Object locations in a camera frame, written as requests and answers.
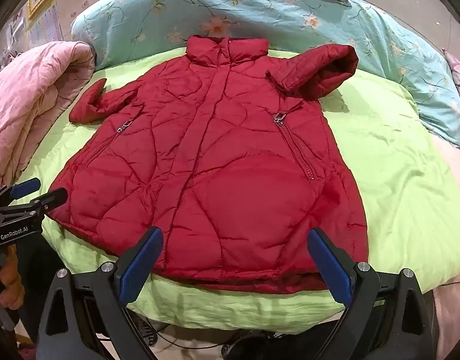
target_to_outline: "teal floral blanket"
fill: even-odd
[[[185,46],[190,35],[267,38],[301,53],[350,44],[358,68],[412,95],[427,129],[460,146],[460,98],[439,51],[363,0],[100,0],[72,24],[92,45],[97,70]]]

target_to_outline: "light green blanket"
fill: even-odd
[[[107,91],[119,88],[184,52],[176,49],[101,70],[88,86],[106,77]],[[423,291],[460,273],[459,188],[420,123],[410,94],[399,84],[357,71],[321,104],[362,196],[373,268],[383,272],[411,268]],[[72,125],[69,111],[56,121],[19,180],[38,177],[42,193],[98,128],[98,124]],[[93,271],[112,259],[48,218],[43,227],[45,238],[73,273]],[[156,275],[131,306],[152,319],[190,328],[289,333],[301,332],[342,309],[327,291],[293,295],[209,291]]]

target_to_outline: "person's leg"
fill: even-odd
[[[45,299],[53,277],[65,265],[41,234],[26,237],[17,246],[18,272],[25,287],[20,319],[34,343],[43,312]]]

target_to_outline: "folded pink quilt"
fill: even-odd
[[[24,171],[94,69],[86,43],[50,42],[23,53],[0,72],[0,186]]]
[[[460,186],[460,149],[432,135],[434,144]],[[443,360],[460,339],[460,275],[434,289],[440,337],[437,360]]]

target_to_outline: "zippered pocket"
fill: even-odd
[[[136,110],[135,114],[134,114],[134,115],[131,115],[131,117],[130,117],[129,120],[127,120],[127,121],[126,121],[125,123],[123,123],[120,127],[118,127],[118,128],[115,130],[115,134],[113,134],[113,137],[111,137],[110,140],[107,140],[102,146],[100,146],[99,149],[98,149],[95,153],[93,153],[93,154],[83,163],[83,165],[89,166],[89,165],[92,163],[92,161],[93,161],[96,157],[98,157],[98,156],[101,154],[101,152],[102,152],[103,150],[105,150],[107,147],[109,147],[109,145],[111,145],[112,142],[113,142],[114,140],[116,140],[116,138],[117,138],[119,135],[121,135],[121,133],[124,132],[124,131],[128,128],[128,126],[130,126],[130,125],[133,123],[133,121],[134,121],[135,119],[137,119],[137,117],[138,117],[138,115],[140,115],[140,112],[142,111],[142,109],[143,109],[143,105],[140,106],[140,107],[137,107],[137,108],[135,109],[135,110]]]
[[[293,157],[296,159],[297,163],[300,165],[301,169],[304,171],[305,176],[309,180],[314,180],[313,170],[310,164],[306,161],[306,159],[302,155],[300,149],[298,148],[297,144],[293,140],[289,129],[287,128],[287,126],[285,126],[285,123],[283,122],[286,116],[287,114],[279,112],[278,114],[275,115],[273,121],[278,126],[282,136],[284,137],[290,150],[292,151]]]

